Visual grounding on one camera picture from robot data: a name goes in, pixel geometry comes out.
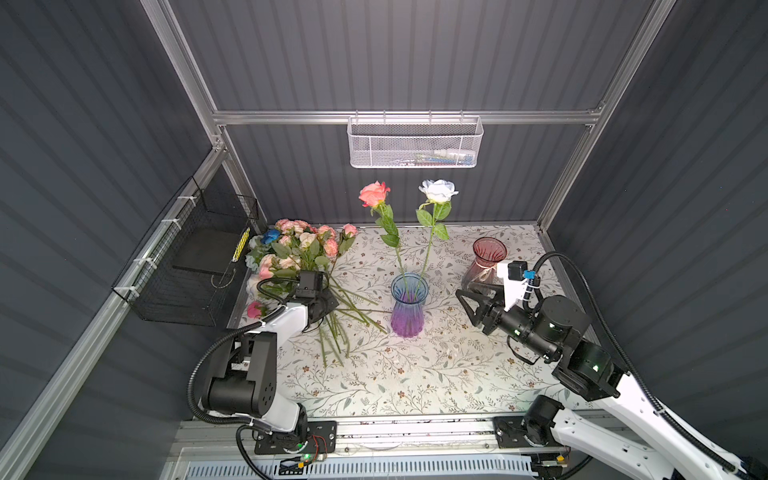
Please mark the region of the red glass vase with ribbon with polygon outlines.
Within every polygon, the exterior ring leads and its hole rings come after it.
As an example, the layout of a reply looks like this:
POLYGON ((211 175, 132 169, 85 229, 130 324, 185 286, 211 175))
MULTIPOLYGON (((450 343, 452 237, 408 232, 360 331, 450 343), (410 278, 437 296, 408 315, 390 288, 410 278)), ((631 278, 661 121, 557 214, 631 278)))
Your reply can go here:
POLYGON ((493 283, 497 265, 506 259, 506 246, 493 237, 481 237, 472 245, 474 261, 461 280, 461 288, 467 290, 472 282, 493 283))

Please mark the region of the blue purple glass vase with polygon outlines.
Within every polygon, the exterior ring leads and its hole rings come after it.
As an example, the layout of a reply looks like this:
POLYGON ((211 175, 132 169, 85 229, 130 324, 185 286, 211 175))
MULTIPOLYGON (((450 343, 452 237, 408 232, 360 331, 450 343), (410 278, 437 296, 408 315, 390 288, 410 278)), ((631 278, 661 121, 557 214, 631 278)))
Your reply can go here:
POLYGON ((417 337, 424 329, 424 306, 429 295, 427 280, 416 273, 397 276, 391 283, 394 300, 390 325, 403 338, 417 337))

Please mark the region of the pink red rose stem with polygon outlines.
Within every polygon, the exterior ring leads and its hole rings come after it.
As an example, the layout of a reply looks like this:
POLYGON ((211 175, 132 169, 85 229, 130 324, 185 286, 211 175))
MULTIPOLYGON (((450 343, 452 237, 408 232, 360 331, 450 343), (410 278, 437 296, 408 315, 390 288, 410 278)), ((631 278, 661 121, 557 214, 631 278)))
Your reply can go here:
POLYGON ((401 256, 399 229, 394 221, 393 209, 387 203, 390 191, 385 182, 375 181, 362 188, 359 192, 359 200, 365 208, 370 210, 371 215, 378 216, 376 225, 383 230, 380 238, 385 245, 394 250, 399 273, 404 275, 406 270, 401 256))

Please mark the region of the white rose stem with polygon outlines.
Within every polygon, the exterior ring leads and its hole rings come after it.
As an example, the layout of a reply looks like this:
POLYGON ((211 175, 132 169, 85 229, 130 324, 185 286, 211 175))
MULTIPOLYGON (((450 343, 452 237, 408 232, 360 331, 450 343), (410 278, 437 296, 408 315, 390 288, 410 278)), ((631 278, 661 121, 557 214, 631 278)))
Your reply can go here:
POLYGON ((453 182, 439 180, 424 180, 419 186, 426 201, 416 210, 419 224, 429 230, 428 243, 419 277, 423 278, 429 264, 434 239, 449 240, 450 236, 445 224, 452 211, 452 199, 458 194, 453 182))

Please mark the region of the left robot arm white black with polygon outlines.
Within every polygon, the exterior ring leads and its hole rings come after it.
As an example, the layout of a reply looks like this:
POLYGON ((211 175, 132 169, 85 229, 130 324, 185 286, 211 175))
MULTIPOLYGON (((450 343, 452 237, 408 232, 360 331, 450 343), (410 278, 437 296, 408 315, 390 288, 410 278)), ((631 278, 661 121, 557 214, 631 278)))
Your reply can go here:
POLYGON ((215 425, 238 424, 297 451, 307 442, 306 409, 278 391, 277 356, 291 338, 320 324, 338 307, 324 272, 301 271, 277 277, 291 285, 277 308, 251 325, 232 330, 204 353, 187 384, 193 415, 215 425))

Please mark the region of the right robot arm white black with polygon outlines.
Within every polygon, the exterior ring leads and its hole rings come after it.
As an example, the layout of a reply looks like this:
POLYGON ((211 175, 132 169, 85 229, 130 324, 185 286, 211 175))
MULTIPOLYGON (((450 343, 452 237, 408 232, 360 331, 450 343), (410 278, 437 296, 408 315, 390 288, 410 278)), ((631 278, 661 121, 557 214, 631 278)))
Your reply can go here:
POLYGON ((581 451, 633 479, 764 479, 766 464, 707 439, 671 409, 652 403, 637 377, 585 338, 590 318, 568 298, 544 298, 527 312, 509 303, 500 285, 473 284, 456 297, 470 322, 497 330, 547 363, 566 389, 621 421, 637 441, 593 424, 561 402, 538 396, 521 427, 534 446, 556 442, 581 451))

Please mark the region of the bunch of artificial flowers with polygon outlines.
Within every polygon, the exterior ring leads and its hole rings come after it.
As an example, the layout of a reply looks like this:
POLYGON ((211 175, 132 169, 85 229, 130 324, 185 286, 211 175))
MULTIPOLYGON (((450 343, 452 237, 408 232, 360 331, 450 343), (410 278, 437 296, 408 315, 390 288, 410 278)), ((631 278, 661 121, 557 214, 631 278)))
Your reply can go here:
POLYGON ((380 332, 380 322, 372 318, 379 306, 372 296, 344 287, 341 276, 334 272, 343 256, 353 248, 359 229, 346 224, 314 226, 304 220, 281 219, 266 233, 253 236, 243 247, 248 269, 245 282, 245 304, 234 311, 233 327, 242 327, 264 319, 281 302, 288 300, 298 286, 303 271, 318 272, 322 286, 339 301, 339 308, 323 319, 312 321, 308 331, 318 332, 321 358, 328 356, 341 364, 353 360, 352 338, 345 325, 355 320, 380 332))

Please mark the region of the floral table cloth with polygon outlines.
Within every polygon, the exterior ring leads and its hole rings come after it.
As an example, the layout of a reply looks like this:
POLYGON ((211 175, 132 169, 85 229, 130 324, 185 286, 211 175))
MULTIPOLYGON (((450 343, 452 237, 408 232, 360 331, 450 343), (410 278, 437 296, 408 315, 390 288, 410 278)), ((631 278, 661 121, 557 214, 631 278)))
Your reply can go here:
POLYGON ((503 413, 523 411, 539 395, 583 409, 544 363, 501 333, 473 327, 455 297, 470 267, 473 243, 500 240, 512 260, 536 261, 545 247, 532 225, 453 226, 446 241, 429 242, 424 228, 401 232, 395 254, 373 227, 360 229, 333 276, 352 298, 327 326, 288 341, 278 354, 280 392, 313 417, 503 413), (413 338, 390 327, 390 286, 401 271, 426 279, 425 325, 413 338))

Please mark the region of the items in white basket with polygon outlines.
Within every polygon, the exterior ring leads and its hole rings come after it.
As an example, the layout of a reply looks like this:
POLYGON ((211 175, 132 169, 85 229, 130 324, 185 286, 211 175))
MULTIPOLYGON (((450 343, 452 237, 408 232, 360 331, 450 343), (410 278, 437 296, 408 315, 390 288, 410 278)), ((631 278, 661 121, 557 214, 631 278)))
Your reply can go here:
POLYGON ((467 149, 406 152, 397 162, 400 165, 413 167, 452 166, 472 168, 477 163, 477 153, 474 150, 467 149))

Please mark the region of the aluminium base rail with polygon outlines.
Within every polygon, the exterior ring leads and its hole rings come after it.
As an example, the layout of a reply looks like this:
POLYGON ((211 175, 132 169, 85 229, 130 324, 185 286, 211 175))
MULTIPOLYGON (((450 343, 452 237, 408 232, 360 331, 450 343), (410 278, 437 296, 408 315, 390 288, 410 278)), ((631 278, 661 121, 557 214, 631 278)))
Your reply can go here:
POLYGON ((284 450, 260 431, 189 421, 163 479, 553 479, 584 459, 555 442, 533 446, 501 413, 339 417, 310 423, 307 445, 284 450))

